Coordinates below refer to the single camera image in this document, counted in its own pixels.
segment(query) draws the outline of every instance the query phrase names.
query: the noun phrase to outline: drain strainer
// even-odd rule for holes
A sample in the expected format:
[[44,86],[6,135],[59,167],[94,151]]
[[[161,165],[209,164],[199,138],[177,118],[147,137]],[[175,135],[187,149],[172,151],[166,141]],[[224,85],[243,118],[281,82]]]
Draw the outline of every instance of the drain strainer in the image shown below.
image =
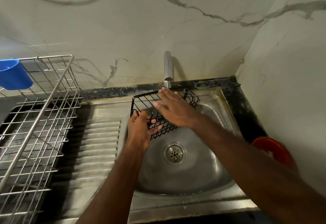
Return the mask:
[[185,148],[178,142],[170,142],[164,148],[164,158],[169,164],[181,164],[185,155]]

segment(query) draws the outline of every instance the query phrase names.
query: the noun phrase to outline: hand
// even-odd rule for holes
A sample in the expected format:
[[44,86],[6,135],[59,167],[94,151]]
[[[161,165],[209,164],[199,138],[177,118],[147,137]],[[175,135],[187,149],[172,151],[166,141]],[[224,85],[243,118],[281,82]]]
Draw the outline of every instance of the hand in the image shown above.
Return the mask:
[[128,121],[128,139],[127,144],[136,145],[143,148],[145,151],[148,149],[149,141],[151,140],[151,135],[158,132],[163,125],[159,125],[153,129],[148,130],[148,123],[151,117],[147,115],[146,111],[140,111],[139,116],[137,112],[131,116]]
[[176,126],[191,128],[200,113],[191,107],[178,92],[162,88],[158,93],[162,102],[154,102],[154,106],[165,119]]

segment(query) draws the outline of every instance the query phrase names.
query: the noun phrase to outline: faucet spout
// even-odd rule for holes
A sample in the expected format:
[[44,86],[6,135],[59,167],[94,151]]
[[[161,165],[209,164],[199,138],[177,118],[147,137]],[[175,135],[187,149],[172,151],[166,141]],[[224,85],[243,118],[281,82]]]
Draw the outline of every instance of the faucet spout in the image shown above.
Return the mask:
[[171,88],[171,81],[173,80],[172,58],[170,51],[164,52],[164,86]]

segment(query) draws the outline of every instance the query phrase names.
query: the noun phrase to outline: blue plastic cup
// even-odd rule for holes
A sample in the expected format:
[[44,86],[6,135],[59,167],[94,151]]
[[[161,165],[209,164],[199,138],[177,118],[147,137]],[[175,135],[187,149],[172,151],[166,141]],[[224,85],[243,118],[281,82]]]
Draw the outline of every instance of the blue plastic cup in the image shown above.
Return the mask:
[[33,85],[22,63],[17,59],[0,60],[0,86],[6,90],[25,90]]

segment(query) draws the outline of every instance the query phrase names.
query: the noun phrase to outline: wire grid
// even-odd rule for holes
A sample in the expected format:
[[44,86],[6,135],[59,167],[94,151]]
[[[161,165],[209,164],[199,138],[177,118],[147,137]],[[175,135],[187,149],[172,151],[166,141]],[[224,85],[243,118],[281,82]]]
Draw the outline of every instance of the wire grid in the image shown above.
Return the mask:
[[[174,91],[178,91],[183,99],[194,109],[196,109],[198,106],[197,103],[200,101],[197,95],[195,95],[188,88],[174,89]],[[150,123],[148,127],[149,130],[157,127],[158,125],[163,125],[161,130],[151,135],[151,140],[177,128],[177,126],[167,121],[164,116],[154,107],[153,102],[161,100],[157,93],[158,91],[153,91],[145,94],[135,95],[131,103],[130,117],[134,112],[137,112],[138,114],[139,111],[145,110],[151,116],[150,120],[156,119],[155,123]]]
[[86,100],[71,69],[72,55],[20,59],[34,61],[25,70],[33,86],[20,93],[17,103],[0,126],[0,222],[32,223],[39,213],[56,158],[76,109]]

